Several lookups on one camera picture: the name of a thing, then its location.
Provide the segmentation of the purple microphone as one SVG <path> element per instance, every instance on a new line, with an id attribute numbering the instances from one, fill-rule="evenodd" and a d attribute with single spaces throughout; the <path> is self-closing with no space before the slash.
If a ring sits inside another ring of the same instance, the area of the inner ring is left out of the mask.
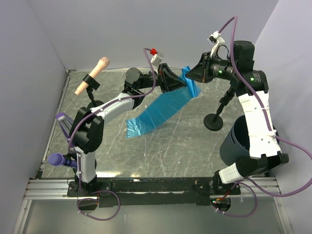
<path id="1" fill-rule="evenodd" d="M 65 163 L 65 158 L 64 155 L 60 153 L 53 153 L 48 156 L 48 163 L 51 164 L 52 166 L 64 166 Z"/>

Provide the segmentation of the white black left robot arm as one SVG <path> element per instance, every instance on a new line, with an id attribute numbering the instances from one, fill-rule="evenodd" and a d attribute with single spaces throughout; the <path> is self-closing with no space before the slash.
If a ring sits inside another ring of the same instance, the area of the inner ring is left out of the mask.
<path id="1" fill-rule="evenodd" d="M 133 67 L 126 72 L 124 89 L 116 98 L 93 108 L 80 108 L 69 134 L 69 153 L 75 155 L 77 162 L 75 181 L 80 192 L 90 196 L 99 187 L 95 154 L 102 143 L 105 124 L 138 107 L 146 96 L 142 89 L 160 87 L 163 94 L 173 94 L 186 86 L 166 63 L 147 74 Z"/>

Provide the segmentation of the black right mic stand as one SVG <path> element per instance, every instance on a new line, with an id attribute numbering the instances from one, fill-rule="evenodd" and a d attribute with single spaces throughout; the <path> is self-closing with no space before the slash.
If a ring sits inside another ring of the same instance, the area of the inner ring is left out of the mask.
<path id="1" fill-rule="evenodd" d="M 234 96 L 235 88 L 231 85 L 225 95 L 220 99 L 220 105 L 217 111 L 205 116 L 203 123 L 207 129 L 211 131 L 219 131 L 223 127 L 223 119 L 220 115 L 224 107 L 230 103 Z"/>

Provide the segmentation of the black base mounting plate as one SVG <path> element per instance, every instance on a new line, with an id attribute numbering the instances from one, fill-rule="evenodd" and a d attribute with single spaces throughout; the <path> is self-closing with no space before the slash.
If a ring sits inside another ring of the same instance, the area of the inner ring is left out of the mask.
<path id="1" fill-rule="evenodd" d="M 212 177 L 98 178 L 89 184 L 76 178 L 69 183 L 67 196 L 97 198 L 99 207 L 107 208 L 118 204 L 209 206 L 213 198 L 240 193 L 238 185 L 217 184 Z"/>

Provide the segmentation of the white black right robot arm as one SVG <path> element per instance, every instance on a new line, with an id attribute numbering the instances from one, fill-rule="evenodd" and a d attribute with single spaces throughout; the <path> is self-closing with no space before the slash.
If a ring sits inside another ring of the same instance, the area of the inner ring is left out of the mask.
<path id="1" fill-rule="evenodd" d="M 220 114 L 233 97 L 238 97 L 243 108 L 244 114 L 234 122 L 220 147 L 220 156 L 227 167 L 215 172 L 213 189 L 218 194 L 229 190 L 231 183 L 267 173 L 289 162 L 273 128 L 267 77 L 263 71 L 254 69 L 254 45 L 237 40 L 228 48 L 226 59 L 217 53 L 221 46 L 216 43 L 210 52 L 203 53 L 199 63 L 186 74 L 187 78 L 201 83 L 214 78 L 230 82 L 217 111 L 203 120 L 209 130 L 218 131 L 223 127 Z"/>

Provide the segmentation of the beige microphone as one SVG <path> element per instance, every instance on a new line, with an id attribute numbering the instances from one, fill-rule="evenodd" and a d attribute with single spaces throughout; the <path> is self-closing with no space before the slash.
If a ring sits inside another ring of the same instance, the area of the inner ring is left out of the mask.
<path id="1" fill-rule="evenodd" d="M 107 57 L 102 57 L 95 68 L 87 74 L 81 84 L 78 86 L 78 88 L 75 91 L 76 95 L 80 95 L 83 93 L 88 87 L 97 90 L 100 84 L 96 81 L 96 77 L 109 65 L 110 61 Z"/>

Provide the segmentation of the aluminium rail frame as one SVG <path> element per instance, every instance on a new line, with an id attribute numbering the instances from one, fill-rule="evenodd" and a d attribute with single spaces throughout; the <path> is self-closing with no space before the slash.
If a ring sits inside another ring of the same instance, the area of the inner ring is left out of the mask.
<path id="1" fill-rule="evenodd" d="M 109 190 L 116 194 L 183 194 L 195 192 L 198 195 L 221 197 L 229 195 L 252 195 L 247 186 L 260 196 L 264 194 L 249 181 L 244 185 L 213 186 L 212 177 L 148 177 L 148 178 L 99 178 L 100 185 L 96 191 Z M 28 182 L 24 199 L 75 199 L 90 195 L 81 192 L 78 183 L 70 178 L 66 179 L 31 179 Z"/>

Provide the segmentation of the dark blue trash bin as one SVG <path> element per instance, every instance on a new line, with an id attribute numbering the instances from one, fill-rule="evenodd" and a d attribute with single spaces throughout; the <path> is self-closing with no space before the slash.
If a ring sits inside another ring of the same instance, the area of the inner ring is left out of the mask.
<path id="1" fill-rule="evenodd" d="M 235 122 L 228 135 L 220 147 L 220 156 L 222 161 L 230 166 L 233 163 L 238 164 L 242 170 L 271 170 L 281 164 L 280 156 L 271 156 L 267 158 L 265 164 L 262 159 L 250 158 L 250 140 L 245 116 L 240 116 Z"/>

